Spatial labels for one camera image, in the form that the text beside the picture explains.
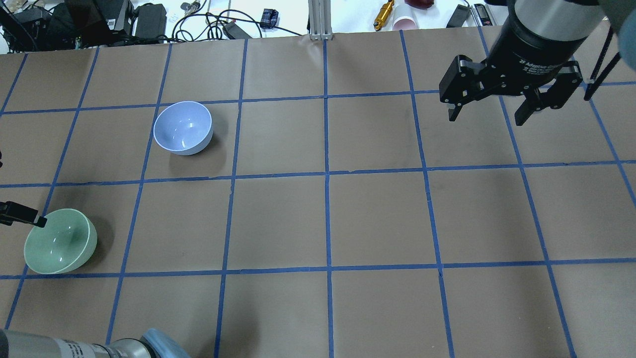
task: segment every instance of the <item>grid square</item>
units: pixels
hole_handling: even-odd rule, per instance
[[[327,58],[329,94],[409,90],[397,31],[338,34],[327,42]]]
[[[322,99],[243,104],[237,174],[324,171]]]
[[[221,269],[229,180],[146,183],[128,272]]]
[[[220,357],[329,357],[322,272],[230,275]]]
[[[445,269],[457,357],[569,357],[544,266]]]
[[[594,70],[594,65],[598,61],[598,54],[603,48],[605,38],[607,37],[607,31],[610,28],[609,21],[601,21],[597,28],[588,36],[583,42],[581,47],[574,53],[574,58],[579,62],[581,66],[581,73],[583,78],[587,82]],[[605,55],[605,61],[601,69],[604,69],[609,61],[618,52],[618,40],[614,35],[607,49],[607,55]],[[618,61],[616,67],[607,75],[604,82],[624,82],[624,81],[636,81],[636,72],[632,70],[623,59]]]
[[[616,166],[526,173],[551,259],[636,256],[636,210]]]
[[[333,273],[337,357],[448,357],[438,272]]]
[[[533,114],[523,126],[515,125],[515,111],[523,97],[504,97],[519,153],[524,163],[593,162],[614,159],[591,107],[577,89],[560,110]]]
[[[329,100],[330,170],[421,168],[410,96]]]
[[[323,81],[322,41],[294,36],[247,42],[243,98],[318,96]]]
[[[192,358],[214,356],[220,276],[125,278],[113,340],[168,334]]]
[[[243,44],[243,41],[174,44],[162,102],[238,99]]]
[[[95,253],[73,273],[120,272],[138,190],[136,184],[55,188],[49,212],[74,208],[86,215],[97,231]]]
[[[116,288],[116,278],[26,280],[11,329],[102,343],[106,340]]]
[[[101,48],[82,107],[156,103],[167,55],[168,45]]]
[[[553,266],[572,343],[579,357],[636,352],[636,264]]]
[[[603,120],[614,149],[618,157],[623,160],[636,159],[634,94],[636,94],[636,86],[633,85],[603,86],[593,97],[594,105]]]
[[[237,104],[207,104],[212,115],[214,134],[212,141],[201,152],[193,155],[176,155],[159,147],[153,140],[148,157],[146,178],[190,178],[202,176],[232,175],[234,141],[236,137]]]
[[[139,180],[154,111],[80,112],[58,182]]]
[[[11,306],[13,306],[13,298],[19,283],[20,279],[0,280],[0,325],[3,328],[6,319],[9,317]]]
[[[429,167],[517,163],[497,98],[471,103],[456,122],[448,121],[448,108],[438,94],[419,94],[416,101]]]
[[[466,55],[475,62],[486,58],[476,27],[427,29],[425,34],[406,31],[404,40],[415,90],[438,90],[439,81],[457,55]]]
[[[0,108],[4,105],[4,100],[11,90],[13,79],[20,69],[24,59],[24,54],[13,54],[0,56]]]
[[[48,187],[43,188],[2,188],[0,201],[13,201],[26,205],[42,214],[48,197]],[[24,270],[24,242],[33,226],[16,223],[2,226],[0,243],[0,275],[21,275]]]
[[[334,265],[435,263],[422,173],[333,175]]]
[[[69,135],[73,112],[3,115],[1,184],[50,183]]]
[[[324,266],[324,177],[237,180],[228,269]]]
[[[519,169],[433,171],[429,178],[445,262],[543,260]]]
[[[94,57],[92,49],[29,54],[6,110],[76,108]]]

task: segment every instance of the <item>power adapter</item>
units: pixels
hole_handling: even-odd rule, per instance
[[[247,32],[243,31],[237,24],[233,22],[229,22],[223,25],[223,33],[229,39],[248,39],[252,38],[252,36],[248,35]]]
[[[166,23],[166,11],[161,4],[147,4],[138,7],[137,30],[135,36],[138,38],[157,38],[164,35]],[[147,43],[163,43],[161,40],[149,41]]]

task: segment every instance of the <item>blue bowl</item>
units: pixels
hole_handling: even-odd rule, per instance
[[[199,153],[210,143],[213,132],[210,111],[193,101],[178,102],[164,109],[153,128],[157,144],[178,155]]]

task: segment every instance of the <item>robotic arm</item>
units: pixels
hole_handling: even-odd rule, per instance
[[[508,19],[488,57],[473,62],[456,56],[439,83],[439,100],[449,105],[449,120],[454,122],[467,103],[491,95],[525,96],[515,112],[517,125],[535,111],[561,108],[583,81],[579,64],[570,61],[572,54],[598,26],[604,10],[618,32],[624,23],[634,26],[634,8],[631,0],[509,0]],[[621,39],[633,41],[625,30]]]

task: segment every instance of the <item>label on robot arm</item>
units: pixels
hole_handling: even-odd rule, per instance
[[[60,340],[58,338],[53,340],[60,347],[60,358],[95,358],[95,348],[86,343]]]

